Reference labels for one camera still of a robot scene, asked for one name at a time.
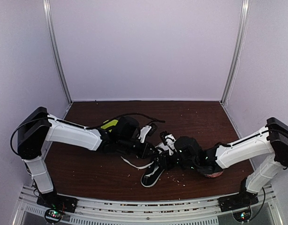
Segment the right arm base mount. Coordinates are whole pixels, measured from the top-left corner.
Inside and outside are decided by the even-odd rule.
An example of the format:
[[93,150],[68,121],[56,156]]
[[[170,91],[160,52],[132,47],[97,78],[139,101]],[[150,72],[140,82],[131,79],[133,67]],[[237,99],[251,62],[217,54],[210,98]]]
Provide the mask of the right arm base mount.
[[259,202],[254,194],[235,194],[218,199],[221,212],[232,212],[235,221],[240,223],[249,222],[252,218],[252,205]]

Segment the black white canvas sneaker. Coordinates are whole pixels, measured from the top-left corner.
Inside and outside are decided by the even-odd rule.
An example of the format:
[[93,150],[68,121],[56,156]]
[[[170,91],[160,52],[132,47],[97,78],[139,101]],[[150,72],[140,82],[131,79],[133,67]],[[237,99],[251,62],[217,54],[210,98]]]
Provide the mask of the black white canvas sneaker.
[[170,148],[164,143],[156,147],[157,154],[152,157],[151,164],[141,177],[141,184],[145,188],[154,186],[165,170],[170,167]]

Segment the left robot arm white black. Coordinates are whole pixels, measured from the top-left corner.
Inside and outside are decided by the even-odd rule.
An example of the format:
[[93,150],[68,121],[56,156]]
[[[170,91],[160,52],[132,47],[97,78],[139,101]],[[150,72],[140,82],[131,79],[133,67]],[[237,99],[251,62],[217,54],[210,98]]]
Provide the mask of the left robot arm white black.
[[155,130],[156,119],[140,127],[133,118],[134,113],[126,113],[106,120],[101,125],[86,127],[57,118],[45,107],[37,108],[14,131],[17,149],[14,151],[26,164],[43,200],[51,208],[61,204],[56,194],[53,180],[42,157],[45,142],[65,143],[91,151],[135,154],[148,158],[156,154],[153,144],[146,141]]

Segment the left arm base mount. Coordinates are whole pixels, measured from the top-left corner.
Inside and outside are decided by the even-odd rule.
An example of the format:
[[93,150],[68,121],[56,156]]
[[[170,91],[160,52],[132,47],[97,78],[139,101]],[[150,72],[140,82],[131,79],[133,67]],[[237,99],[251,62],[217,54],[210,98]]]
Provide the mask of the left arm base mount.
[[55,203],[48,203],[42,197],[38,197],[37,204],[45,206],[44,219],[50,224],[60,222],[66,213],[74,213],[78,200],[73,197],[57,195]]

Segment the white shoelace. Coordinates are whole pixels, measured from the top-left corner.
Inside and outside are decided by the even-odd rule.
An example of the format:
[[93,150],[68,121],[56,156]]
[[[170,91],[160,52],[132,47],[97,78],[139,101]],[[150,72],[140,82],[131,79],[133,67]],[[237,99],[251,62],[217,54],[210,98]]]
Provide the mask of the white shoelace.
[[[156,147],[150,148],[150,149],[146,148],[145,151],[144,151],[144,153],[143,153],[142,158],[151,158],[151,159],[152,159],[152,157],[157,154]],[[135,164],[133,164],[132,162],[130,162],[129,160],[127,160],[127,159],[124,158],[124,157],[121,157],[121,159],[122,159],[125,163],[127,163],[128,165],[130,165],[130,166],[132,166],[132,167],[134,167],[134,168],[136,168],[136,169],[138,169],[138,170],[147,169],[148,166],[151,164],[151,161],[150,161],[149,163],[147,163],[147,164],[145,164],[145,165],[135,165]]]

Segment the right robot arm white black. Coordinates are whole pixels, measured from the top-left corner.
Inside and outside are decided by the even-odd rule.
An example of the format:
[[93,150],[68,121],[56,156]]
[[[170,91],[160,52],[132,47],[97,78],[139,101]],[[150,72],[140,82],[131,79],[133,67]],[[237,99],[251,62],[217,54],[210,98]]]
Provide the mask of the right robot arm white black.
[[260,167],[244,179],[244,188],[234,202],[244,207],[280,170],[288,168],[288,126],[272,117],[257,132],[235,142],[217,143],[203,150],[196,139],[181,136],[177,140],[166,135],[157,149],[160,153],[142,176],[145,187],[153,186],[165,170],[175,165],[190,167],[207,178],[216,178],[224,169],[241,161],[267,154]]

